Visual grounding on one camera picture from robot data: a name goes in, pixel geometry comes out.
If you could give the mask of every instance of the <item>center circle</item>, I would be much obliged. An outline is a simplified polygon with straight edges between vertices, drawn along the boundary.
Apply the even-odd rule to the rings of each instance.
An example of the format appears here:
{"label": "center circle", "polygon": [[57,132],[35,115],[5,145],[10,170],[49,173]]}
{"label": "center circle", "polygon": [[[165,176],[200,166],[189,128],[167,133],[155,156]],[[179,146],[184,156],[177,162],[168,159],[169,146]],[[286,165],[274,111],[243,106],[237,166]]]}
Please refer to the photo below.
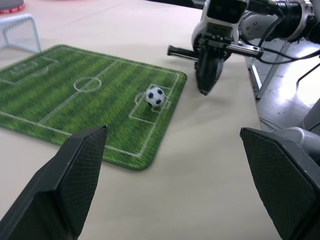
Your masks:
{"label": "center circle", "polygon": [[[97,86],[91,89],[87,89],[90,85],[93,85],[93,84],[97,84]],[[92,77],[92,76],[80,78],[76,80],[73,84],[74,89],[81,93],[92,93],[94,91],[99,90],[101,86],[102,86],[101,81],[98,78]]]}

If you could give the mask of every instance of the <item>floor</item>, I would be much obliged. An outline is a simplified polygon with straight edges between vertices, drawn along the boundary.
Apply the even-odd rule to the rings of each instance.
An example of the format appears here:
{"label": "floor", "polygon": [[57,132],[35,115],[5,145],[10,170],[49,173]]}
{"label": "floor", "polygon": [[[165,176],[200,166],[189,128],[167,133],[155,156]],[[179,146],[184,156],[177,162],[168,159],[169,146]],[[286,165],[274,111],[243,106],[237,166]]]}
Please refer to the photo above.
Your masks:
{"label": "floor", "polygon": [[[268,47],[280,50],[282,41],[274,40]],[[319,49],[319,46],[307,41],[292,43],[287,54],[304,56]],[[275,59],[274,54],[266,55],[269,61]],[[320,98],[319,69],[304,78],[296,91],[296,81],[307,71],[319,63],[319,58],[301,60],[281,65],[275,73],[262,99],[257,100],[257,109],[262,129],[274,131],[297,126]],[[270,65],[259,63],[258,73],[263,80]]]}

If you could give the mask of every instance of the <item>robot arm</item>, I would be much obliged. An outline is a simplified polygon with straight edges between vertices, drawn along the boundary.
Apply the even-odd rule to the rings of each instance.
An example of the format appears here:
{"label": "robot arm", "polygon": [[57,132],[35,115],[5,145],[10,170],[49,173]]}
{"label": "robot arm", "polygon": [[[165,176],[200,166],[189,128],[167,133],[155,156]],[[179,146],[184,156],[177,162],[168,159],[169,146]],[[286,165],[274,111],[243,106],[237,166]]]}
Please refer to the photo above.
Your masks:
{"label": "robot arm", "polygon": [[[193,51],[169,46],[167,55],[195,62],[199,91],[207,95],[230,55],[261,58],[262,43],[301,38],[320,44],[320,1],[207,0],[191,43]],[[258,46],[248,41],[261,39]]]}

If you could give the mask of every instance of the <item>mouse pad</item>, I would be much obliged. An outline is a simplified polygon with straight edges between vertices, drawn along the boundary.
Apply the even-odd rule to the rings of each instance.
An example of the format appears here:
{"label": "mouse pad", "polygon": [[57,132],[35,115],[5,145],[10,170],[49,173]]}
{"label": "mouse pad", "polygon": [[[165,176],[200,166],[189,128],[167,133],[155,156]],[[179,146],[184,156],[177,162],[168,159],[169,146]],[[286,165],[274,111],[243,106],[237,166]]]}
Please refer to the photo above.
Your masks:
{"label": "mouse pad", "polygon": [[[62,145],[80,130],[107,124],[103,160],[143,170],[157,154],[186,79],[179,71],[56,45],[0,70],[0,126]],[[145,101],[152,87],[165,93],[160,107]]]}

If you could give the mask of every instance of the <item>mini soccer goal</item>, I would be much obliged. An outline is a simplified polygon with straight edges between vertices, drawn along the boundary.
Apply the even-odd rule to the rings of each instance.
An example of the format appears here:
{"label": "mini soccer goal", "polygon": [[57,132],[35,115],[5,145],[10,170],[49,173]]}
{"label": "mini soccer goal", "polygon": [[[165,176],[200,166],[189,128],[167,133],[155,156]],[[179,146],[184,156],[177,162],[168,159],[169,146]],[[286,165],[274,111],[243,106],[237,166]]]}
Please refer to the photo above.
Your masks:
{"label": "mini soccer goal", "polygon": [[41,51],[36,23],[30,14],[0,19],[0,49],[6,47]]}

